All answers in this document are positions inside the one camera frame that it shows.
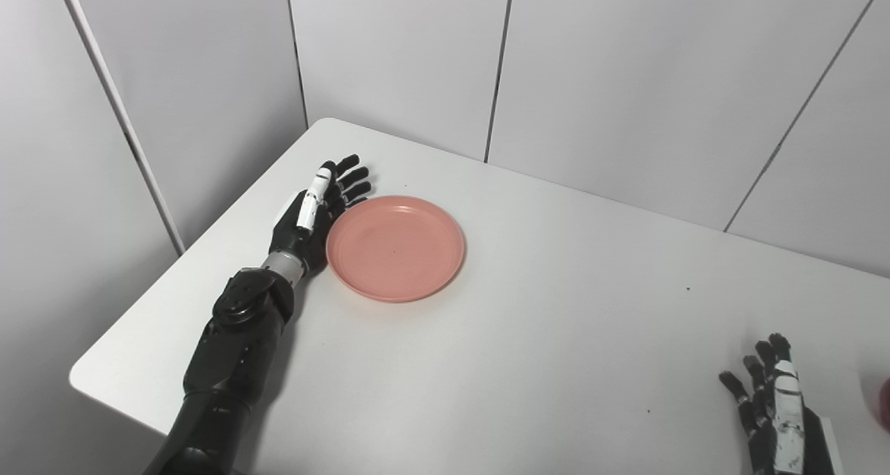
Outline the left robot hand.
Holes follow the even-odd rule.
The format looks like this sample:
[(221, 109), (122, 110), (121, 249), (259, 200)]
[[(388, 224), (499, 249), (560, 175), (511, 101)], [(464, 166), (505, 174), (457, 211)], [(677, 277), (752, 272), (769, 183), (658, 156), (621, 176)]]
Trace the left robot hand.
[(305, 275), (324, 269), (330, 229), (344, 212), (368, 199), (372, 190), (369, 175), (358, 154), (340, 162), (324, 162), (309, 187), (296, 194), (275, 225), (269, 252), (295, 257)]

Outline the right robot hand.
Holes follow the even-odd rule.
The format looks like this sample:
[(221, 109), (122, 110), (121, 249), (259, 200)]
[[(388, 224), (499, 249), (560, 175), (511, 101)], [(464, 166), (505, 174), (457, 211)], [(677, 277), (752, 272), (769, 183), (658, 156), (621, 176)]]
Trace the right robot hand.
[(718, 379), (734, 399), (753, 474), (842, 474), (829, 419), (805, 405), (791, 345), (773, 333), (743, 358), (751, 390), (731, 371)]

